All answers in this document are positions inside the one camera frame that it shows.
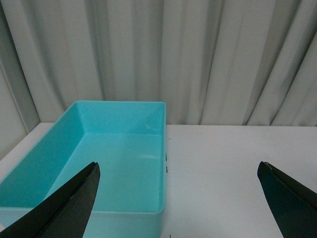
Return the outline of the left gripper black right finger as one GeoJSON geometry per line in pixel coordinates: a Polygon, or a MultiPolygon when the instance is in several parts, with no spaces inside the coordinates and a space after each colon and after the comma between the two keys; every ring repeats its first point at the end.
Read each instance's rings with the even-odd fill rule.
{"type": "Polygon", "coordinates": [[[268,162],[257,176],[284,238],[317,236],[317,194],[268,162]]]}

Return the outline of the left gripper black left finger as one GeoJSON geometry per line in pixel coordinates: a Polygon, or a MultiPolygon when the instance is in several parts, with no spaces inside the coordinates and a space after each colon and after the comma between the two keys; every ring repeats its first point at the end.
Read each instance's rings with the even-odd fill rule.
{"type": "Polygon", "coordinates": [[[82,238],[95,203],[100,167],[92,162],[22,218],[2,238],[82,238]]]}

